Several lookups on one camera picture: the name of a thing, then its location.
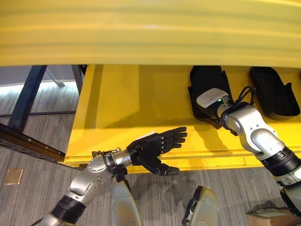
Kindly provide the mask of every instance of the gray carpet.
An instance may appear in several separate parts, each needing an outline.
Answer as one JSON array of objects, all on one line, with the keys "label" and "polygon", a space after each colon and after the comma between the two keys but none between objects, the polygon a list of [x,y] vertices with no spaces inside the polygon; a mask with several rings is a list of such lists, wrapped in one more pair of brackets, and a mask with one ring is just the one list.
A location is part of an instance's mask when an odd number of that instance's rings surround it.
[{"label": "gray carpet", "polygon": [[[58,90],[51,89],[51,92],[44,93],[48,97],[40,102],[44,108],[37,107],[39,111],[73,110],[74,104],[69,106],[70,109],[59,104]],[[5,109],[3,98],[0,96],[1,113]],[[73,119],[74,115],[30,116],[24,133],[65,152]],[[0,122],[8,122],[8,119],[0,118]],[[8,168],[24,168],[20,185],[3,185]],[[0,148],[0,170],[1,226],[29,226],[43,217],[52,210],[77,173],[74,169],[3,148]],[[221,226],[244,226],[246,212],[285,206],[279,187],[263,168],[191,171],[171,177],[134,174],[128,175],[127,179],[145,226],[180,226],[184,215],[183,204],[187,203],[197,185],[208,186],[216,193],[220,203]],[[86,209],[78,225],[111,225],[110,206],[110,183],[106,183],[102,194]]]}]

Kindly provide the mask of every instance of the cardboard box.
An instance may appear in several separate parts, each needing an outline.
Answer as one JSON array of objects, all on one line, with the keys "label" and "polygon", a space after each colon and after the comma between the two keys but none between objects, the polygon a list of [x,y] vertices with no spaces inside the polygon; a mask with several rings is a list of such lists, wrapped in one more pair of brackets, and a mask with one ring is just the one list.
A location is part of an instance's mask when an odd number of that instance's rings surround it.
[{"label": "cardboard box", "polygon": [[264,209],[246,215],[249,226],[295,226],[301,218],[288,209]]}]

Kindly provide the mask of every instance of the yellow shelf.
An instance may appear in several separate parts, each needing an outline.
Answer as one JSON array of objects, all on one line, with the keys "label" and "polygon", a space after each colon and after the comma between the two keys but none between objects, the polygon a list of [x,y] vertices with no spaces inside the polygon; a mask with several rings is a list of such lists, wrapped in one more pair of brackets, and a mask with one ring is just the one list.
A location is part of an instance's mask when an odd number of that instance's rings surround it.
[{"label": "yellow shelf", "polygon": [[[249,67],[225,66],[232,95],[251,84]],[[76,166],[91,160],[92,151],[126,148],[133,140],[152,131],[163,132],[187,126],[188,137],[181,149],[161,160],[181,170],[224,169],[260,166],[239,138],[225,129],[194,119],[187,87],[191,66],[90,65],[84,80],[72,128],[65,164]],[[300,70],[276,68],[284,83],[292,82],[301,105]],[[286,145],[301,153],[300,116],[286,121],[264,117]],[[145,172],[130,167],[129,172]]]},{"label": "yellow shelf", "polygon": [[301,67],[300,0],[2,0],[0,66]]}]

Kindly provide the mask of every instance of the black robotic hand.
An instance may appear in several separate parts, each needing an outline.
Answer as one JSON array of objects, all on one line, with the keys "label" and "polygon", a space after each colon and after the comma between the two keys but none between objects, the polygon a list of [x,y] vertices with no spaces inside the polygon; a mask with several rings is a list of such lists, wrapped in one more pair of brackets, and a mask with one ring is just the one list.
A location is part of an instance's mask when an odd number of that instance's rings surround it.
[{"label": "black robotic hand", "polygon": [[143,165],[148,171],[161,176],[180,173],[177,167],[161,163],[157,157],[173,148],[180,148],[187,136],[186,127],[179,127],[163,133],[154,133],[135,140],[128,147],[133,166]]}]

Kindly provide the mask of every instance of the black metal frame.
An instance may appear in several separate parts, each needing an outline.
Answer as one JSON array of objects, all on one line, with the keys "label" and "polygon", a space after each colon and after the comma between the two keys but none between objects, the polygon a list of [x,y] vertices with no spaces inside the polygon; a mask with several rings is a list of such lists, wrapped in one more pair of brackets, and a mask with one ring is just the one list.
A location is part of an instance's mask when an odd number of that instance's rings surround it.
[{"label": "black metal frame", "polygon": [[23,132],[47,65],[32,66],[17,100],[8,127]]},{"label": "black metal frame", "polygon": [[[86,72],[87,66],[85,66],[86,65],[72,65],[79,94],[83,83],[81,73],[83,72],[84,74],[84,72]],[[32,66],[12,114],[0,115],[0,117],[11,117],[8,126],[0,123],[0,146],[32,157],[58,163],[64,161],[65,153],[23,134],[29,115],[75,113],[75,111],[30,112],[46,69],[47,65]],[[84,165],[80,165],[77,169],[82,170],[84,167]]]},{"label": "black metal frame", "polygon": [[83,87],[83,78],[81,76],[81,67],[79,65],[71,65],[72,71],[74,75],[74,79],[77,85],[77,90],[79,91],[79,95],[81,92],[81,88]]}]

